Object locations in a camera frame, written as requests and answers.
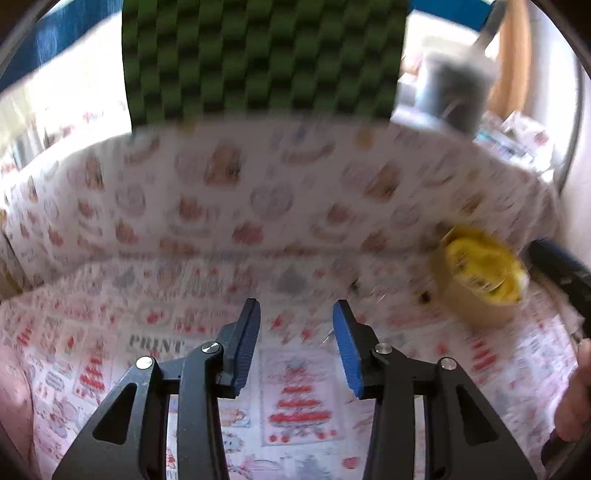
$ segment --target human hand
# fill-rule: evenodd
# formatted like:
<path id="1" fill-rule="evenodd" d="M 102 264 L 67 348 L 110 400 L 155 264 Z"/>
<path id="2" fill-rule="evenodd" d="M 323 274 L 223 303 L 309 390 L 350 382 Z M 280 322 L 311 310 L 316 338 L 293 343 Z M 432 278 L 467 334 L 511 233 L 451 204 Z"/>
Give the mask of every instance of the human hand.
<path id="1" fill-rule="evenodd" d="M 575 442 L 586 430 L 591 419 L 591 340 L 583 340 L 577 354 L 579 366 L 570 377 L 556 413 L 554 425 L 558 436 L 566 442 Z"/>

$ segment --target patterned wrapping paper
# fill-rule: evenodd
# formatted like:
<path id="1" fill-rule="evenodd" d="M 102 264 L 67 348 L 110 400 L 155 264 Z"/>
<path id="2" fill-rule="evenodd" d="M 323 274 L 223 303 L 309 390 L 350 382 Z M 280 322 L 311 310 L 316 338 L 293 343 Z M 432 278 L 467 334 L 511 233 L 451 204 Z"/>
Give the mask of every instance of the patterned wrapping paper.
<path id="1" fill-rule="evenodd" d="M 358 295 L 348 289 L 349 273 L 359 278 Z M 424 291 L 432 292 L 428 303 L 420 299 Z M 533 284 L 527 306 L 509 325 L 474 332 L 440 307 L 424 256 L 253 255 L 88 264 L 0 306 L 0 341 L 30 383 L 34 457 L 43 478 L 139 356 L 184 356 L 234 321 L 248 296 L 262 309 L 249 380 L 238 399 L 219 402 L 233 480 L 361 477 L 374 404 L 354 399 L 336 341 L 324 341 L 339 298 L 403 353 L 431 362 L 454 356 L 541 472 L 540 449 L 575 362 L 544 290 Z M 424 434 L 420 404 L 417 411 Z M 173 400 L 171 480 L 176 415 Z M 418 477 L 420 435 L 417 465 Z"/>
<path id="2" fill-rule="evenodd" d="M 535 174 L 453 134 L 280 118 L 143 129 L 35 168 L 4 191 L 4 232 L 33 284 L 70 274 L 0 305 L 0 341 L 34 409 L 32 427 L 25 414 L 1 421 L 32 431 L 44 479 L 137 357 L 185 355 L 248 296 L 263 311 L 254 363 L 241 396 L 220 402 L 233 480 L 361 477 L 373 405 L 353 399 L 336 343 L 322 343 L 347 296 L 407 355 L 455 356 L 541 472 L 575 364 L 560 316 L 533 284 L 511 324 L 472 332 L 439 308 L 419 253 L 458 222 L 516 250 L 555 233 L 555 194 Z M 86 264 L 117 255 L 137 259 Z M 174 402 L 170 416 L 176 479 Z"/>
<path id="3" fill-rule="evenodd" d="M 394 123 L 142 129 L 46 155 L 14 182 L 4 232 L 35 286 L 116 255 L 418 250 L 458 222 L 519 250 L 558 224 L 556 194 L 533 172 Z"/>

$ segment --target white wall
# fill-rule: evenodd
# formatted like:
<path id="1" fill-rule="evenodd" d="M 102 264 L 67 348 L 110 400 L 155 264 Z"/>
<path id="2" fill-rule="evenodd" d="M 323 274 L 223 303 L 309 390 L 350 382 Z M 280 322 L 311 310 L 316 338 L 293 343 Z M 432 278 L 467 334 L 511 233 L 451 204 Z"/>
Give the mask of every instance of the white wall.
<path id="1" fill-rule="evenodd" d="M 559 167 L 569 150 L 575 125 L 577 58 L 552 21 L 529 2 L 532 64 L 524 113 L 544 125 L 555 143 L 553 163 Z"/>

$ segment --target blue gripper pad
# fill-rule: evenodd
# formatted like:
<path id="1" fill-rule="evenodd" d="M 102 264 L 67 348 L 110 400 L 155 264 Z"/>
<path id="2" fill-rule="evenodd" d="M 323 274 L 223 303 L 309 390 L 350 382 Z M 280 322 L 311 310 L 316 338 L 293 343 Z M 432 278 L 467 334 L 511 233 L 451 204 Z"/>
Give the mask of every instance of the blue gripper pad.
<path id="1" fill-rule="evenodd" d="M 349 388 L 353 390 L 357 398 L 361 398 L 363 397 L 361 355 L 352 332 L 352 329 L 357 325 L 348 304 L 343 300 L 335 303 L 333 306 L 333 329 L 336 342 L 339 345 L 340 359 L 343 362 Z"/>

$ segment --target cartoon print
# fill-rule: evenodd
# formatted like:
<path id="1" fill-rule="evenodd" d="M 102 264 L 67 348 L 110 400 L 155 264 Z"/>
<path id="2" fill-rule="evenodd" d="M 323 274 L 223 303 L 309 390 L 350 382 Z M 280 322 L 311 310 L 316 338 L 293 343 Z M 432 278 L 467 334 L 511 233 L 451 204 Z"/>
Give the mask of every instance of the cartoon print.
<path id="1" fill-rule="evenodd" d="M 361 244 L 361 250 L 381 252 L 388 248 L 388 236 L 382 229 L 372 232 Z"/>
<path id="2" fill-rule="evenodd" d="M 80 234 L 78 234 L 78 237 L 76 238 L 76 243 L 78 244 L 79 247 L 81 247 L 85 250 L 88 250 L 94 254 L 103 255 L 105 253 L 105 250 L 102 247 L 99 247 L 98 245 L 90 243 L 86 238 L 84 238 Z"/>
<path id="3" fill-rule="evenodd" d="M 41 325 L 40 351 L 48 358 L 53 358 L 56 354 L 57 341 L 61 335 L 62 327 L 63 321 L 54 317 L 46 317 Z"/>
<path id="4" fill-rule="evenodd" d="M 186 185 L 195 185 L 205 173 L 207 156 L 201 153 L 181 151 L 174 159 L 178 179 Z"/>
<path id="5" fill-rule="evenodd" d="M 251 193 L 253 212 L 262 220 L 276 221 L 290 211 L 294 202 L 294 190 L 285 182 L 274 186 L 262 185 Z"/>
<path id="6" fill-rule="evenodd" d="M 135 315 L 139 325 L 162 327 L 170 323 L 173 306 L 166 303 L 143 302 Z"/>
<path id="7" fill-rule="evenodd" d="M 47 227 L 47 235 L 52 245 L 61 247 L 64 244 L 64 239 L 61 237 L 60 233 L 57 230 L 52 229 L 51 225 Z"/>
<path id="8" fill-rule="evenodd" d="M 66 378 L 72 378 L 74 368 L 80 361 L 78 352 L 84 340 L 85 330 L 82 327 L 64 329 L 56 346 L 53 369 Z"/>
<path id="9" fill-rule="evenodd" d="M 39 216 L 35 212 L 27 210 L 27 218 L 29 219 L 29 222 L 31 222 L 32 225 L 36 225 L 37 223 L 39 223 Z"/>
<path id="10" fill-rule="evenodd" d="M 98 296 L 103 290 L 103 280 L 100 277 L 90 278 L 82 284 L 82 291 L 88 295 Z"/>
<path id="11" fill-rule="evenodd" d="M 391 163 L 384 165 L 365 189 L 365 196 L 377 202 L 387 202 L 400 184 L 400 169 Z"/>
<path id="12" fill-rule="evenodd" d="M 217 223 L 219 215 L 219 207 L 201 205 L 196 198 L 181 195 L 178 204 L 180 224 L 171 223 L 170 228 L 177 235 L 208 236 L 211 233 L 211 227 Z M 170 215 L 171 219 L 175 217 L 175 213 Z M 186 228 L 185 225 L 188 223 L 191 224 L 191 227 Z"/>
<path id="13" fill-rule="evenodd" d="M 263 240 L 262 225 L 245 222 L 234 228 L 232 240 L 235 244 L 259 245 Z"/>
<path id="14" fill-rule="evenodd" d="M 275 139 L 274 144 L 281 144 L 283 134 Z M 281 161 L 289 165 L 306 165 L 329 157 L 335 150 L 336 143 L 326 134 L 324 126 L 314 124 L 312 127 L 304 123 L 300 124 L 292 135 L 284 139 L 284 148 Z"/>
<path id="15" fill-rule="evenodd" d="M 160 239 L 160 251 L 172 256 L 191 257 L 199 254 L 199 249 L 188 242 L 179 242 L 171 238 Z"/>
<path id="16" fill-rule="evenodd" d="M 146 210 L 144 189 L 139 183 L 121 187 L 115 191 L 115 203 L 123 213 L 129 216 L 142 216 Z"/>
<path id="17" fill-rule="evenodd" d="M 186 282 L 183 297 L 217 297 L 223 289 L 223 281 L 217 268 L 210 268 L 207 274 L 195 268 Z"/>
<path id="18" fill-rule="evenodd" d="M 21 235 L 23 238 L 30 238 L 31 236 L 24 223 L 21 223 Z"/>
<path id="19" fill-rule="evenodd" d="M 222 427 L 241 427 L 246 417 L 244 410 L 235 407 L 220 408 L 220 425 Z"/>
<path id="20" fill-rule="evenodd" d="M 133 265 L 127 268 L 122 274 L 117 275 L 113 279 L 113 286 L 119 290 L 127 290 L 128 287 L 135 283 L 135 270 Z"/>
<path id="21" fill-rule="evenodd" d="M 92 299 L 87 299 L 86 297 L 59 297 L 51 302 L 50 308 L 56 313 L 74 320 L 92 322 L 95 318 Z"/>
<path id="22" fill-rule="evenodd" d="M 84 165 L 76 164 L 66 173 L 68 182 L 73 187 L 86 187 L 88 190 L 102 192 L 105 189 L 100 161 L 94 153 L 89 153 Z"/>
<path id="23" fill-rule="evenodd" d="M 357 135 L 355 136 L 355 146 L 357 146 L 359 150 L 371 150 L 374 146 L 374 142 L 374 133 L 370 128 L 361 127 L 357 131 Z"/>
<path id="24" fill-rule="evenodd" d="M 169 290 L 176 286 L 183 272 L 183 267 L 178 262 L 166 262 L 158 269 L 158 286 L 163 290 Z"/>
<path id="25" fill-rule="evenodd" d="M 349 257 L 339 257 L 330 265 L 331 275 L 346 287 L 349 287 L 361 275 L 358 263 Z"/>
<path id="26" fill-rule="evenodd" d="M 27 198 L 31 203 L 37 203 L 39 201 L 33 176 L 29 176 L 26 183 L 21 183 L 21 194 L 24 198 Z"/>
<path id="27" fill-rule="evenodd" d="M 191 222 L 199 220 L 204 214 L 204 208 L 197 203 L 197 199 L 181 196 L 178 204 L 178 215 L 181 220 Z"/>
<path id="28" fill-rule="evenodd" d="M 341 244 L 353 231 L 352 226 L 362 218 L 340 203 L 334 203 L 327 212 L 310 218 L 310 233 L 319 240 Z"/>
<path id="29" fill-rule="evenodd" d="M 434 164 L 425 164 L 418 174 L 423 178 L 421 184 L 427 188 L 442 187 L 450 183 L 456 175 L 456 158 L 462 152 L 454 149 L 446 153 L 441 160 Z"/>
<path id="30" fill-rule="evenodd" d="M 243 163 L 244 156 L 238 147 L 222 143 L 207 162 L 203 179 L 210 186 L 234 186 L 240 181 Z"/>
<path id="31" fill-rule="evenodd" d="M 306 287 L 306 279 L 298 273 L 293 265 L 287 267 L 275 283 L 275 290 L 277 293 L 291 296 L 300 295 L 306 290 Z"/>
<path id="32" fill-rule="evenodd" d="M 182 317 L 174 319 L 174 330 L 184 335 L 215 338 L 221 328 L 234 322 L 236 315 L 225 309 L 188 307 Z"/>
<path id="33" fill-rule="evenodd" d="M 45 453 L 54 460 L 62 459 L 61 443 L 53 440 L 49 433 L 39 428 L 35 428 L 33 441 L 35 443 L 35 448 L 39 449 L 40 452 Z"/>
<path id="34" fill-rule="evenodd" d="M 394 229 L 410 228 L 421 218 L 421 206 L 412 203 L 401 203 L 390 216 L 390 225 Z"/>
<path id="35" fill-rule="evenodd" d="M 347 189 L 363 194 L 376 202 L 388 202 L 400 184 L 400 168 L 394 163 L 386 163 L 379 171 L 361 161 L 349 163 L 341 175 Z"/>
<path id="36" fill-rule="evenodd" d="M 238 453 L 244 448 L 242 439 L 232 432 L 222 432 L 223 448 L 225 453 Z"/>
<path id="37" fill-rule="evenodd" d="M 319 253 L 319 250 L 302 245 L 300 242 L 293 242 L 284 247 L 283 253 L 284 255 L 293 255 L 295 257 L 313 257 Z"/>
<path id="38" fill-rule="evenodd" d="M 15 326 L 13 348 L 16 352 L 22 354 L 24 349 L 29 347 L 37 323 L 37 317 L 28 314 L 23 316 L 22 320 Z"/>
<path id="39" fill-rule="evenodd" d="M 480 192 L 469 194 L 465 190 L 460 189 L 453 195 L 452 202 L 455 208 L 459 208 L 460 213 L 472 215 L 484 199 L 484 195 Z"/>
<path id="40" fill-rule="evenodd" d="M 43 202 L 43 210 L 49 220 L 57 220 L 60 217 L 60 211 L 57 208 L 55 200 L 45 200 L 45 202 Z"/>
<path id="41" fill-rule="evenodd" d="M 85 185 L 89 190 L 104 190 L 103 175 L 100 170 L 99 159 L 90 155 L 86 160 L 86 179 Z"/>
<path id="42" fill-rule="evenodd" d="M 227 293 L 237 300 L 243 301 L 246 297 L 256 294 L 258 276 L 253 266 L 235 267 L 232 282 L 228 286 Z"/>
<path id="43" fill-rule="evenodd" d="M 160 147 L 159 137 L 132 137 L 132 142 L 133 150 L 129 153 L 126 153 L 124 156 L 125 164 L 130 166 L 141 165 Z"/>
<path id="44" fill-rule="evenodd" d="M 82 220 L 78 220 L 78 225 L 92 235 L 103 236 L 103 229 L 100 226 L 92 226 Z"/>
<path id="45" fill-rule="evenodd" d="M 66 387 L 60 376 L 51 371 L 47 372 L 45 375 L 45 384 L 57 392 L 63 392 Z"/>
<path id="46" fill-rule="evenodd" d="M 86 200 L 78 199 L 78 212 L 80 212 L 84 218 L 99 218 L 98 210 Z"/>
<path id="47" fill-rule="evenodd" d="M 126 245 L 135 245 L 139 241 L 131 225 L 125 223 L 123 220 L 119 220 L 115 224 L 115 237 L 120 243 Z"/>
<path id="48" fill-rule="evenodd" d="M 59 166 L 60 166 L 60 162 L 59 162 L 59 160 L 56 160 L 48 170 L 43 172 L 43 178 L 45 180 L 51 180 L 56 175 L 57 167 L 59 167 Z"/>

